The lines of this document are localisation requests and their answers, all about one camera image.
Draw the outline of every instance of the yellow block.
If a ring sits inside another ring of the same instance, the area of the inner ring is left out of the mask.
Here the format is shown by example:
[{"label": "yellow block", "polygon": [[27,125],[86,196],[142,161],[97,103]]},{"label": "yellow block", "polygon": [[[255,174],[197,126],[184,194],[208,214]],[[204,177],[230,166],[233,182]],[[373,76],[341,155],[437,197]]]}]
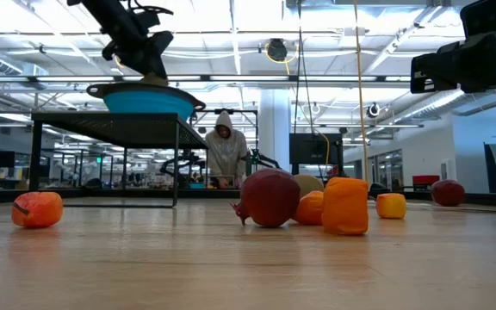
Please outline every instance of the yellow block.
[{"label": "yellow block", "polygon": [[376,199],[376,212],[383,219],[403,219],[406,200],[401,194],[382,194]]}]

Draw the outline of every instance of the camera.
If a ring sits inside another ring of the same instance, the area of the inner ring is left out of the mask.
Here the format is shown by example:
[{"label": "camera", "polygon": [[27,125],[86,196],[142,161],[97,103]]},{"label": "camera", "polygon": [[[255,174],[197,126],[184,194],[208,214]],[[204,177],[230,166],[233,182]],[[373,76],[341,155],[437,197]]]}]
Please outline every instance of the camera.
[{"label": "camera", "polygon": [[415,57],[411,65],[413,94],[440,90],[465,93],[496,89],[496,0],[480,0],[461,11],[466,40]]}]

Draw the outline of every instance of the orange cube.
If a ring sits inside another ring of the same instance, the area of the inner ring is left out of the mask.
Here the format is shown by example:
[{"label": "orange cube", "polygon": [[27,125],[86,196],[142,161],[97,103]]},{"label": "orange cube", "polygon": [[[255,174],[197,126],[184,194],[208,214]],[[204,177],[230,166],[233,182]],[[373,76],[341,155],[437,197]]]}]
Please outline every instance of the orange cube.
[{"label": "orange cube", "polygon": [[369,185],[361,180],[334,177],[325,187],[323,228],[327,233],[362,235],[369,227]]},{"label": "orange cube", "polygon": [[406,200],[401,194],[381,194],[376,199],[376,212],[383,219],[403,219]]}]

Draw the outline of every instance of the red ball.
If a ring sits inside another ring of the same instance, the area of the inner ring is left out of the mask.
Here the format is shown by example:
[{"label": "red ball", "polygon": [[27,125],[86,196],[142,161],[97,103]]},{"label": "red ball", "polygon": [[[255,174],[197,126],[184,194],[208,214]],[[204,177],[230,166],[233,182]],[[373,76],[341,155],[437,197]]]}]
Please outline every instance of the red ball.
[{"label": "red ball", "polygon": [[437,204],[456,207],[464,202],[464,188],[457,181],[437,181],[431,185],[431,196]]},{"label": "red ball", "polygon": [[300,202],[300,186],[283,170],[263,169],[249,176],[240,192],[241,203],[232,205],[245,224],[251,217],[266,227],[279,227],[292,218]]}]

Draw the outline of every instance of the black cable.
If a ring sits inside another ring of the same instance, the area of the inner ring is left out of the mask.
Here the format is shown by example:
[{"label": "black cable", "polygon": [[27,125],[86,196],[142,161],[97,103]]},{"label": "black cable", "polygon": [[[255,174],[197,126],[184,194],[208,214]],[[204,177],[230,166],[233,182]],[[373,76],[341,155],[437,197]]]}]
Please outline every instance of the black cable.
[{"label": "black cable", "polygon": [[[303,50],[303,41],[301,42],[300,45],[300,53],[302,57],[301,61],[303,62],[304,79],[306,80],[307,106],[309,107],[309,127],[311,128],[311,135],[312,138],[314,139],[315,131],[313,129],[313,112],[311,110],[311,99],[309,98],[309,82],[307,81],[306,57],[304,55],[304,50]],[[320,169],[320,164],[317,164],[317,167],[319,168],[320,179],[321,181],[324,182],[325,178],[323,177],[323,171]]]},{"label": "black cable", "polygon": [[[301,0],[298,0],[298,16],[301,20]],[[298,44],[301,45],[301,24],[300,24],[300,41]],[[296,79],[296,108],[294,110],[294,136],[296,135],[296,128],[298,126],[298,100],[300,97],[300,76],[301,76],[301,54],[298,55],[298,78]],[[297,151],[298,149],[295,147],[297,139],[294,139],[294,145],[292,149]]]}]

